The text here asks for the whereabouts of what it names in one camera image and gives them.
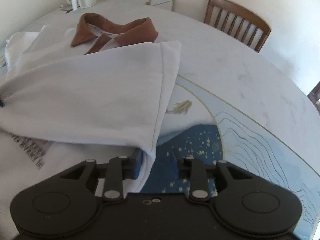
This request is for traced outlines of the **brown wooden slatted chair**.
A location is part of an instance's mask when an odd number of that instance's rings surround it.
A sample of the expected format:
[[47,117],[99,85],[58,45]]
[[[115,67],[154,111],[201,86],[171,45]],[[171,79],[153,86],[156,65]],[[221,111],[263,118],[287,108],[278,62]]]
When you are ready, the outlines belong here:
[[257,53],[271,33],[270,26],[260,16],[228,0],[209,0],[203,22]]

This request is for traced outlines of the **blue white patterned table mat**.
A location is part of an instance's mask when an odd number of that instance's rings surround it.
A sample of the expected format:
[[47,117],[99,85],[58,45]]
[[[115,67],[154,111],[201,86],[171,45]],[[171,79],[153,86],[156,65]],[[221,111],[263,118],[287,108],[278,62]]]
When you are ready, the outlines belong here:
[[[309,239],[319,221],[319,115],[303,93],[261,55],[239,43],[183,44],[168,107],[192,101],[185,114],[167,113],[160,139],[195,124],[214,124],[218,135],[188,139],[182,152],[205,160],[224,158],[293,191],[303,205],[296,234]],[[31,143],[1,134],[1,239],[17,229],[9,203],[19,191],[87,158],[99,163],[131,152],[128,147]]]

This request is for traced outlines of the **white polo shirt brown collar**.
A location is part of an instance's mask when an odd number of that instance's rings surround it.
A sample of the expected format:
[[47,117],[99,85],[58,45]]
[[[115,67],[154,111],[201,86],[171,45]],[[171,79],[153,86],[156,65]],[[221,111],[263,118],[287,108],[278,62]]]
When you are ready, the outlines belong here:
[[125,25],[86,13],[75,28],[45,25],[7,40],[1,77],[1,239],[17,229],[11,200],[86,159],[106,162],[143,150],[139,192],[180,66],[181,44],[164,41],[149,18]]

